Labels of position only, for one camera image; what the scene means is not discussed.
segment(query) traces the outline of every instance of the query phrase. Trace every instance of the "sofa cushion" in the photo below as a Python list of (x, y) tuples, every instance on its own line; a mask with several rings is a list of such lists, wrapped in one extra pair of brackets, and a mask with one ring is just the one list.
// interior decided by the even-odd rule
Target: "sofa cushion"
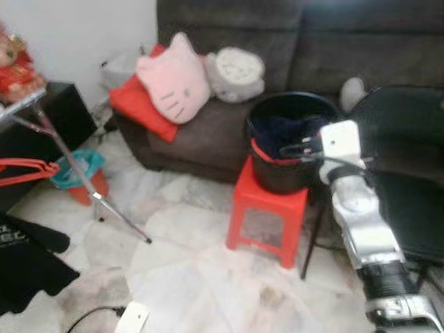
[(441, 35), (322, 33), (300, 35), (290, 89), (336, 93), (351, 76), (368, 87), (442, 87)]
[(206, 55), (227, 46), (235, 46), (257, 54), (265, 64), (265, 89), (281, 92), (287, 81), (297, 33), (294, 31), (253, 31), (229, 28), (199, 28), (169, 24), (159, 30), (159, 42), (168, 45), (177, 31), (187, 34), (197, 53)]
[(254, 29), (295, 28), (302, 0), (161, 0), (157, 2), (160, 30), (176, 23), (201, 27)]
[(174, 159), (238, 171), (248, 154), (245, 118), (254, 104), (210, 99), (196, 118), (180, 127), (174, 142), (148, 133), (151, 148)]
[(304, 27), (313, 31), (440, 33), (443, 0), (306, 0)]

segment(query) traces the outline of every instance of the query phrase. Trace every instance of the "electrical cord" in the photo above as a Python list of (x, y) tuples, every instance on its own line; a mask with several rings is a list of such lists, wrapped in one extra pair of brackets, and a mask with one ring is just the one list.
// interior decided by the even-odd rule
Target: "electrical cord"
[(72, 324), (72, 326), (67, 330), (67, 333), (72, 333), (73, 329), (86, 317), (88, 317), (90, 314), (93, 314), (94, 312), (101, 311), (101, 310), (111, 310), (116, 313), (116, 316), (122, 317), (123, 313), (126, 310), (126, 307), (96, 307), (95, 309), (89, 310), (86, 314), (81, 316), (77, 321)]

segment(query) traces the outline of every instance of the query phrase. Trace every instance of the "plastic stool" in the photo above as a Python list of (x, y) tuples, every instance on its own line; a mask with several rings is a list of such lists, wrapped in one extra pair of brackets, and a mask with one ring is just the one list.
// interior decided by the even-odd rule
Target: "plastic stool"
[[(234, 189), (233, 211), (227, 235), (227, 247), (234, 250), (238, 244), (255, 245), (280, 256), (283, 267), (293, 268), (307, 194), (308, 189), (285, 195), (266, 191), (256, 182), (253, 174), (253, 161), (249, 156)], [(273, 212), (284, 219), (282, 248), (241, 236), (242, 223), (248, 208)]]

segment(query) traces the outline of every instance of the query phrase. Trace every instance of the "sofa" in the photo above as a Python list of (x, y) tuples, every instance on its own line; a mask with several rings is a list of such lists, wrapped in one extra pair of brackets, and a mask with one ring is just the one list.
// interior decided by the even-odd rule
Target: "sofa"
[(369, 89), (442, 87), (443, 17), (442, 0), (158, 0), (160, 44), (184, 31), (200, 54), (252, 51), (266, 64), (266, 91), (239, 104), (210, 99), (173, 143), (117, 112), (115, 119), (146, 168), (232, 182), (248, 154), (245, 118), (269, 94), (314, 92), (337, 104), (351, 76)]

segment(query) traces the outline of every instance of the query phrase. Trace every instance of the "red pillow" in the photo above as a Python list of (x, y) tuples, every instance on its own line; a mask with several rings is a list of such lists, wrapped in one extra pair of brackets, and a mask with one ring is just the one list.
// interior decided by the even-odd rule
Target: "red pillow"
[[(158, 56), (164, 50), (162, 45), (157, 44), (150, 57)], [(109, 93), (111, 105), (118, 111), (156, 133), (163, 140), (174, 140), (178, 125), (171, 123), (155, 109), (148, 92), (135, 74), (122, 87), (112, 89)]]

